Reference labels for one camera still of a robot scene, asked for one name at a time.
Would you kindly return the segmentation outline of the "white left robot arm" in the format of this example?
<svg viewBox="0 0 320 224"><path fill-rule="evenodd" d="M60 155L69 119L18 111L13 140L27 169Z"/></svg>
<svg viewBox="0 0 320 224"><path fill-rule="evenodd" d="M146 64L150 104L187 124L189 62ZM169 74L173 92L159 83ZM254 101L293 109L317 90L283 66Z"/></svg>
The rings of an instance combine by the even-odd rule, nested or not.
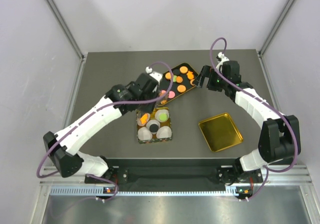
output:
<svg viewBox="0 0 320 224"><path fill-rule="evenodd" d="M47 132L44 146L48 157L63 178L74 174L94 175L102 182L109 182L114 171L103 156L80 152L80 148L102 128L128 112L151 112L159 95L163 75L153 71L142 73L128 85L114 85L87 113L66 128Z"/></svg>

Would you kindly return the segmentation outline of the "black sandwich cookie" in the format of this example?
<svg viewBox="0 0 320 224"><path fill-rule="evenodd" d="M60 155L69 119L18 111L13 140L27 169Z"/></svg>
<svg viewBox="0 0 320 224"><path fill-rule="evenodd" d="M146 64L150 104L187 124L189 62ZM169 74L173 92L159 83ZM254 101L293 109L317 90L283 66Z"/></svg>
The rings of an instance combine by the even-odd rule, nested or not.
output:
<svg viewBox="0 0 320 224"><path fill-rule="evenodd" d="M155 123L153 123L149 126L149 131L153 134L156 134L158 132L158 130L159 130L159 126Z"/></svg>

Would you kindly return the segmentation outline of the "green round cookie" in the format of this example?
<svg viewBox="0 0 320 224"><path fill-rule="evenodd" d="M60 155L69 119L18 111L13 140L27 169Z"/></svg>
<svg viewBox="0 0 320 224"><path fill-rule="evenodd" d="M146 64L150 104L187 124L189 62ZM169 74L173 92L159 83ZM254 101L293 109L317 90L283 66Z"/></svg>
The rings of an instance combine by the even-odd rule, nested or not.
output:
<svg viewBox="0 0 320 224"><path fill-rule="evenodd" d="M161 113L161 114L159 114L158 119L161 122L166 122L168 120L168 115L166 113Z"/></svg>

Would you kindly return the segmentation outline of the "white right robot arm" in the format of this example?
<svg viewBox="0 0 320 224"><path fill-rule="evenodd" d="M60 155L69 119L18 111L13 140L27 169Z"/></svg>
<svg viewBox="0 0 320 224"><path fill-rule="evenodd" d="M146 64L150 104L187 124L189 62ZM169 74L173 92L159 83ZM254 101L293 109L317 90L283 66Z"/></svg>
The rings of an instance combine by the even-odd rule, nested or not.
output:
<svg viewBox="0 0 320 224"><path fill-rule="evenodd" d="M252 85L242 81L237 61L224 61L218 67L205 65L193 82L201 88L208 78L207 89L224 92L236 105L244 109L261 129L258 146L249 154L237 158L233 176L245 182L252 171L271 163L292 159L292 168L301 153L300 126L294 115L284 115L262 99Z"/></svg>

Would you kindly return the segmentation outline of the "orange fish-shaped cookie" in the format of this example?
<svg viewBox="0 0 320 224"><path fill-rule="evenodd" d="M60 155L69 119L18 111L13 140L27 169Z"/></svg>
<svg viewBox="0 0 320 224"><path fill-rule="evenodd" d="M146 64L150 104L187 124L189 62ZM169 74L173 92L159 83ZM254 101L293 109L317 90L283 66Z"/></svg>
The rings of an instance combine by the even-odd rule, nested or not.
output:
<svg viewBox="0 0 320 224"><path fill-rule="evenodd" d="M142 126L144 126L147 122L148 122L148 120L149 120L149 116L148 116L148 118L145 118L145 119L139 119L139 122L140 122L140 124L142 125Z"/></svg>

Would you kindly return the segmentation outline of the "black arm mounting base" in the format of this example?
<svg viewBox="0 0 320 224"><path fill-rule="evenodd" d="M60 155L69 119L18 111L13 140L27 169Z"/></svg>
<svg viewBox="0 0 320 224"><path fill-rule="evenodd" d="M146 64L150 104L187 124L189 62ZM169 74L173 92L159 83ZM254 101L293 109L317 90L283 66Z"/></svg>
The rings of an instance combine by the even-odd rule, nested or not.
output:
<svg viewBox="0 0 320 224"><path fill-rule="evenodd" d="M108 159L103 179L120 191L221 191L232 184L249 187L262 183L261 170L236 172L228 158Z"/></svg>

